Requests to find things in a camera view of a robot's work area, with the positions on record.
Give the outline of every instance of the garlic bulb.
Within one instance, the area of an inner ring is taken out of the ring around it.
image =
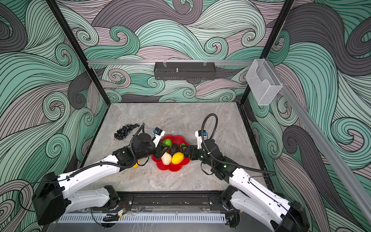
[[[163,156],[161,157],[161,160],[164,165],[169,165],[171,163],[171,155],[165,152]]]

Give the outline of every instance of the metal rail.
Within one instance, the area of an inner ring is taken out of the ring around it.
[[[215,65],[250,66],[253,60],[136,60],[136,59],[92,59],[88,65],[155,65],[156,62],[213,62]]]

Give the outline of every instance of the stone surface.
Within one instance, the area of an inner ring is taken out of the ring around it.
[[[259,168],[255,153],[243,125],[237,105],[226,103],[115,103],[112,104],[100,131],[87,157],[85,166],[97,162],[125,145],[128,145],[134,132],[126,140],[114,139],[114,133],[126,124],[145,123],[145,132],[153,135],[158,127],[166,134],[181,135],[190,144],[197,144],[194,132],[201,129],[204,118],[215,113],[218,127],[214,135],[216,144],[224,156],[241,165]],[[211,135],[215,119],[210,117],[205,130]],[[206,172],[210,167],[203,165]],[[248,172],[251,176],[260,173]],[[256,178],[265,186],[263,178]],[[130,168],[106,176],[86,186],[92,190],[105,185],[114,186],[116,191],[164,191],[164,190],[224,190],[228,184],[215,175],[204,174],[198,160],[191,161],[178,172],[160,171],[152,159],[143,166]]]

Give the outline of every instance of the clear acrylic holder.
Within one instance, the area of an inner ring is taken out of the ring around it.
[[[265,59],[254,60],[246,80],[258,105],[269,105],[282,88],[276,69]]]

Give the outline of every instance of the wall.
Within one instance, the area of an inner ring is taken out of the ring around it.
[[[259,58],[284,0],[57,0],[88,59]],[[158,81],[153,66],[95,66],[112,102],[240,101],[248,67]]]
[[[296,5],[268,59],[304,110],[371,190],[371,1]],[[312,231],[371,226],[279,93],[269,106],[249,95],[248,118],[277,192],[305,205]]]
[[[107,105],[44,0],[2,0],[0,16],[0,230],[40,231],[19,191],[79,167]]]

